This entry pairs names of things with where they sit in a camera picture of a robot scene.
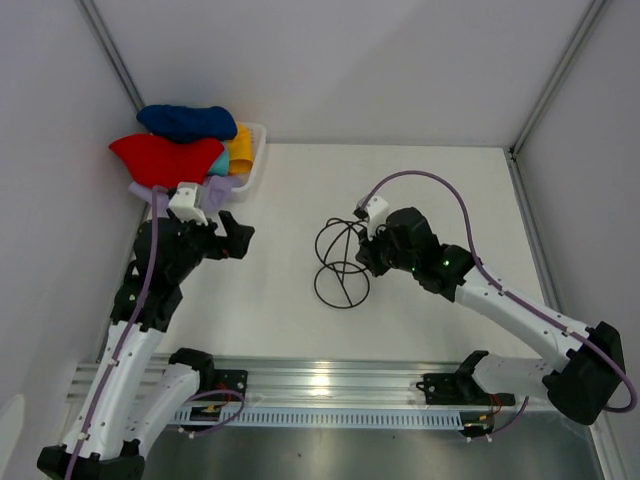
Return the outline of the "black wire hat stand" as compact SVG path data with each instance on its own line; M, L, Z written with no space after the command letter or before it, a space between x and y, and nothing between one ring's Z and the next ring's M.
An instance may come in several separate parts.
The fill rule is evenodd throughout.
M320 252L320 240L321 237L327 233L330 229L338 228L339 231L336 236L329 242L323 253ZM362 266L358 266L356 263L348 259L351 238L358 239L358 235L364 230L363 220L346 220L338 217L329 218L324 226L318 231L314 239L314 254L320 268L317 270L313 279L313 291L316 298L325 306L336 310L352 310L359 307L368 298L371 291L371 281L367 276L366 269ZM336 246L336 244L343 240L344 250L341 258L336 260L330 260L329 256ZM319 291L319 278L325 272L331 272L336 278L340 290L346 300L345 305L339 305L335 302L328 301L323 297ZM346 279L348 276L362 275L365 280L365 292L363 296L355 301L352 295L346 288Z

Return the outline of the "lavender hat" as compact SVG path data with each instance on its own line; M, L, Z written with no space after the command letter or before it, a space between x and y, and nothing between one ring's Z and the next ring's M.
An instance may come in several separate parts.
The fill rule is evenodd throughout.
M232 190L241 185L241 179L236 176L208 177L203 184L200 208L206 214L218 212L231 197ZM152 191L149 188L132 182L128 191L149 205L152 204Z

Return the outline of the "teal hat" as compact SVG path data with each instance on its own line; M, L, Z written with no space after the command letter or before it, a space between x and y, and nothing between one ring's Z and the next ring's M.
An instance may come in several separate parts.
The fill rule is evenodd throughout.
M229 173L230 157L224 149L208 170L208 176L227 176Z

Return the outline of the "red hat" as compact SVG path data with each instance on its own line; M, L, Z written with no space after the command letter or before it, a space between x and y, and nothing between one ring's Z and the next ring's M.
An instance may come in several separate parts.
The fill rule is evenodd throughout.
M109 149L137 184L171 189L181 182L202 184L224 146L214 138L179 144L161 136L132 134L112 142Z

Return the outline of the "blue hat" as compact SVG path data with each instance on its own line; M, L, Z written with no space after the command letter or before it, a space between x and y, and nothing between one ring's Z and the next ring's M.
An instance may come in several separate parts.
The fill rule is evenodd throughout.
M137 113L136 120L151 134L179 144L205 138L232 140L238 133L233 116L220 106L148 105Z

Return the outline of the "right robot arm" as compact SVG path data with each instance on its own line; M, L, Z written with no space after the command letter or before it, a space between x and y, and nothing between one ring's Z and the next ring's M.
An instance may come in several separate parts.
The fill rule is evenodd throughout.
M470 251L440 243L414 207L390 212L374 198L354 214L365 223L356 259L373 276L407 272L427 292L490 319L537 353L523 359L473 352L456 372L460 399L477 404L493 393L545 398L582 425L609 410L626 372L613 326L591 327L519 297L499 285Z

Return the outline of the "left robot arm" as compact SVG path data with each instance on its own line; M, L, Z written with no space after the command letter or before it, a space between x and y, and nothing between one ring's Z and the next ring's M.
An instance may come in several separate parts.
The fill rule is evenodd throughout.
M243 387L220 383L212 355L180 348L142 401L147 365L183 299L181 284L204 260L241 260L255 229L228 211L197 222L153 217L140 225L134 257L114 297L107 344L71 429L41 450L50 479L139 479L146 458L180 407L195 400L245 402Z

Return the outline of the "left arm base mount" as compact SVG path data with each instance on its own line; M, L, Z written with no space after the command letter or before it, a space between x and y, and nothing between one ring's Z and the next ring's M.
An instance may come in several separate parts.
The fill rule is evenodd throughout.
M201 398L201 401L214 403L237 403L238 394L244 396L248 386L249 373L247 370L221 369L216 371L215 379L208 391L214 391Z

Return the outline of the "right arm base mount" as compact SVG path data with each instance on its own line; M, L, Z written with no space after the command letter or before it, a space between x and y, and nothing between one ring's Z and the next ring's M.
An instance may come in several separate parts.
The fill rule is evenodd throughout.
M423 393L427 405L435 406L514 406L515 396L489 394L470 376L455 373L425 373L415 388Z

